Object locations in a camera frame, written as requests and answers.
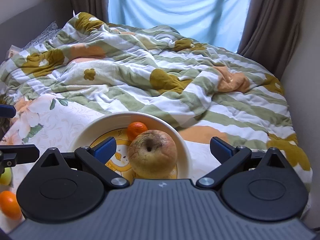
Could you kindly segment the orange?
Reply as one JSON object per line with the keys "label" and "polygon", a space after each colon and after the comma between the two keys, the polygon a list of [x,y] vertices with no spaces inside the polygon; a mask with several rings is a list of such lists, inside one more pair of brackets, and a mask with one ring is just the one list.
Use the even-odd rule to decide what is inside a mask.
{"label": "orange", "polygon": [[20,206],[16,195],[11,191],[3,191],[0,194],[0,205],[2,213],[12,219],[19,220],[22,217]]}

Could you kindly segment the small green apple left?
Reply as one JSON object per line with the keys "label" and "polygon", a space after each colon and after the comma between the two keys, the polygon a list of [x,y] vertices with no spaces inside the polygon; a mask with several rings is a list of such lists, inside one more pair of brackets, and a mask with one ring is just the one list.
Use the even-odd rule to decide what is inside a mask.
{"label": "small green apple left", "polygon": [[12,170],[10,167],[6,167],[4,172],[1,174],[0,177],[0,184],[4,186],[9,186],[12,181]]}

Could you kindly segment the cream yellow ceramic bowl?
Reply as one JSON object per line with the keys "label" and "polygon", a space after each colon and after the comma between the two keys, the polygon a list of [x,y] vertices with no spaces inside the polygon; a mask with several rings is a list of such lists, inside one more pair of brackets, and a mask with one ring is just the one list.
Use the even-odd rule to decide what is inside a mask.
{"label": "cream yellow ceramic bowl", "polygon": [[120,112],[102,116],[90,124],[75,138],[69,147],[74,151],[81,146],[96,146],[108,137],[114,137],[117,143],[116,153],[105,165],[132,182],[136,175],[127,158],[127,149],[131,141],[127,138],[127,127],[132,122],[142,122],[148,129],[157,129],[170,135],[176,144],[178,159],[175,168],[166,179],[190,179],[191,156],[179,133],[167,122],[144,113]]}

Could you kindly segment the small mandarin in bowl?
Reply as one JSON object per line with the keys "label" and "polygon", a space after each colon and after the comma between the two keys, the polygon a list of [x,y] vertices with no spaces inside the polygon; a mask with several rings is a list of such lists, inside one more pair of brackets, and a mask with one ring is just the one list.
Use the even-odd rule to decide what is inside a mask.
{"label": "small mandarin in bowl", "polygon": [[147,126],[142,122],[132,122],[127,127],[127,137],[129,141],[133,141],[138,135],[147,131]]}

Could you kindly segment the large yellowish apple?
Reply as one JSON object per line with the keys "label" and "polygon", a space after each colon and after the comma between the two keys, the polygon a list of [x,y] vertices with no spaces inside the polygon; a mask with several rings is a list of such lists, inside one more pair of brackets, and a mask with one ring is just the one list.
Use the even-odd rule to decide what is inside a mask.
{"label": "large yellowish apple", "polygon": [[127,150],[134,172],[147,179],[169,176],[177,163],[177,147],[170,135],[151,129],[138,135]]}

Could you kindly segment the grey headboard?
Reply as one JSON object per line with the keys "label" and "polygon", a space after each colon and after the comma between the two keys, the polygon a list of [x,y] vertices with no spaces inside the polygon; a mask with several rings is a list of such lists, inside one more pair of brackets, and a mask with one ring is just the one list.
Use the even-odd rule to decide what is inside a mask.
{"label": "grey headboard", "polygon": [[59,28],[73,17],[71,0],[46,0],[1,23],[1,61],[10,46],[24,47],[52,22]]}

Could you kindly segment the grey patterned pillow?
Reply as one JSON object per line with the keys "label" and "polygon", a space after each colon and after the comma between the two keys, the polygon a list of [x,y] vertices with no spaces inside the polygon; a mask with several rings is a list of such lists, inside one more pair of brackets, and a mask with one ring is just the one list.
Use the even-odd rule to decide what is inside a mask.
{"label": "grey patterned pillow", "polygon": [[26,50],[30,47],[34,47],[39,43],[43,43],[46,40],[54,38],[60,30],[61,29],[57,26],[57,23],[55,21],[52,22],[50,25],[48,25],[46,29],[44,29],[44,31],[42,31],[42,33],[40,33],[36,38],[28,42],[23,47],[23,50]]}

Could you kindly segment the striped floral duvet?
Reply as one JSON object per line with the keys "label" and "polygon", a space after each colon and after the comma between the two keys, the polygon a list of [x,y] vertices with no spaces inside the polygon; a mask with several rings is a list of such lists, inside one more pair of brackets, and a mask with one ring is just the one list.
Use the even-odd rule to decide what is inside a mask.
{"label": "striped floral duvet", "polygon": [[312,168],[298,146],[280,81],[241,55],[182,36],[105,23],[81,12],[57,35],[1,64],[1,103],[53,95],[101,114],[140,112],[179,133],[218,130],[233,146],[277,147],[307,188]]}

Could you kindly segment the right brown curtain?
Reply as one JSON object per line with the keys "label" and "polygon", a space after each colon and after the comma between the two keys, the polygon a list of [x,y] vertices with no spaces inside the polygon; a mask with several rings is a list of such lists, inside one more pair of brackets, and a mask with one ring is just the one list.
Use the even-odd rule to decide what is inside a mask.
{"label": "right brown curtain", "polygon": [[251,0],[238,53],[280,79],[295,50],[305,0]]}

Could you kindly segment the light blue window cloth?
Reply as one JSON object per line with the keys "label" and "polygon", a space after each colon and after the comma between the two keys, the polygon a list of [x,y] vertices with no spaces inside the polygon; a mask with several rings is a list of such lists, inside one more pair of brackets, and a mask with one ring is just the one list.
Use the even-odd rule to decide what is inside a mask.
{"label": "light blue window cloth", "polygon": [[109,0],[110,22],[148,29],[168,25],[181,35],[236,52],[251,0]]}

